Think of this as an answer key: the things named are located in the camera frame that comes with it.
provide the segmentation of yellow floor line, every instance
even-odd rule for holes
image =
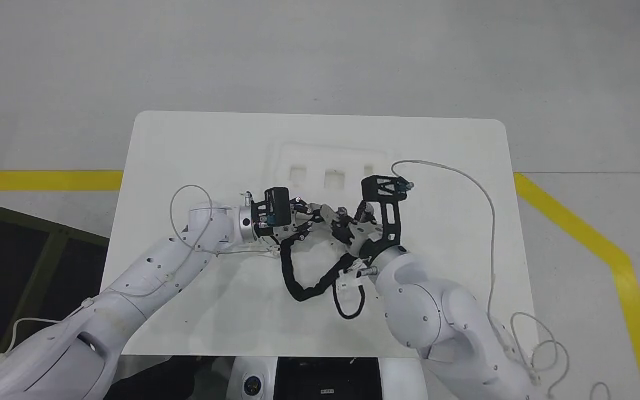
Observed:
[[[120,190],[122,171],[0,171],[0,190]]]
[[[613,274],[620,306],[640,369],[640,288],[631,258],[609,239],[540,189],[522,174],[515,173],[516,191],[534,208],[604,261]]]
[[[631,259],[580,217],[536,186],[514,174],[516,191],[571,237],[611,268],[620,305],[640,368],[640,288]],[[119,190],[122,171],[0,171],[0,191],[110,191]]]

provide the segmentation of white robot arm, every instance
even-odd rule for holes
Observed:
[[[261,236],[283,239],[304,231],[302,240],[316,222],[325,223],[352,256],[365,260],[362,274],[370,276],[383,297],[393,336],[416,349],[423,367],[461,400],[544,398],[535,386],[537,377],[505,344],[511,340],[506,330],[494,328],[465,288],[432,279],[400,245],[398,201],[406,198],[409,182],[371,176],[362,189],[355,218],[346,210],[335,213],[328,206],[290,201],[286,188],[269,189],[261,203],[247,193],[244,207],[194,207],[180,237],[160,240],[98,296],[9,352],[0,363],[0,398],[101,399],[129,338],[195,279],[213,253]],[[381,205],[382,224],[368,202]],[[298,209],[304,210],[302,222],[291,218]],[[434,349],[445,344],[454,356],[435,357]]]
[[[466,288],[429,276],[422,260],[400,244],[398,202],[411,187],[401,177],[371,176],[362,181],[354,218],[323,213],[334,221],[334,236],[368,264],[362,272],[383,298],[389,330],[461,400],[544,399],[539,377],[517,358],[507,330],[489,320]],[[367,211],[369,202],[380,204],[381,223]],[[449,352],[438,356],[434,350],[443,347]]]
[[[0,363],[0,398],[102,399],[136,330],[215,252],[255,240],[247,218],[250,206],[192,208],[181,237],[158,241],[99,295],[9,352]]]

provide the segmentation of gray floor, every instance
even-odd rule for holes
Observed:
[[[496,118],[514,170],[545,172],[528,176],[637,270],[639,4],[4,0],[0,168],[122,169],[147,109]],[[116,199],[0,193],[1,206],[106,235]],[[520,211],[536,312],[572,354],[558,398],[587,398],[599,379],[634,398],[609,268]]]

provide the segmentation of white table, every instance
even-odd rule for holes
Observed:
[[[102,281],[111,283],[148,246],[171,234],[168,204],[188,183],[215,200],[240,204],[250,190],[290,187],[307,201],[352,213],[365,174],[389,174],[392,161],[421,158],[462,169],[488,190],[497,210],[497,287],[493,313],[533,312],[511,160],[495,120],[238,113],[144,112],[133,128]],[[481,304],[489,291],[491,213],[463,177],[425,166],[399,169],[415,182],[401,203],[402,241],[433,276],[466,285]],[[177,226],[197,190],[176,201]],[[299,281],[313,284],[336,259],[329,242],[296,245]],[[279,259],[220,256],[129,341],[125,354],[415,357],[389,333],[370,282],[355,320],[340,318],[330,291],[298,303],[286,291]],[[522,321],[526,349],[537,343]]]

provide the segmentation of black mount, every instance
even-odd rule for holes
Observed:
[[[289,225],[291,223],[289,189],[272,187],[265,190],[264,201],[251,202],[251,219],[258,237],[271,236],[274,227]]]
[[[401,225],[398,203],[407,198],[407,191],[412,186],[402,177],[382,175],[364,178],[361,185],[363,203],[380,204],[382,238],[375,242],[371,239],[367,240],[359,253],[363,260],[373,261],[389,247],[400,245]]]

